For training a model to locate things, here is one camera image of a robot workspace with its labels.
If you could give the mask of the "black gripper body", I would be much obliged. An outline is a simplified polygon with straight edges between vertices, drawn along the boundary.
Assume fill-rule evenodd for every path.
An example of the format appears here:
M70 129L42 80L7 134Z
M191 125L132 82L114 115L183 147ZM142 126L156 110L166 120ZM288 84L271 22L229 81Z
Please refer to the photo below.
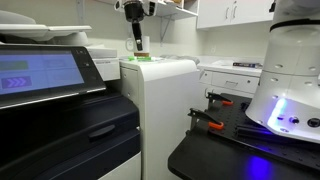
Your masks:
M127 1L124 4L125 16L128 22L140 22L144 18L142 3L136 0Z

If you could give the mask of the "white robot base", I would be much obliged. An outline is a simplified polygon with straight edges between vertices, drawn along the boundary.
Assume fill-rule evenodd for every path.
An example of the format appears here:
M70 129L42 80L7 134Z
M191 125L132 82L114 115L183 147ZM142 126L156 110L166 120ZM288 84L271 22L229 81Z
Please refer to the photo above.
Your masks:
M320 0L275 0L259 84L246 110L276 135L320 142Z

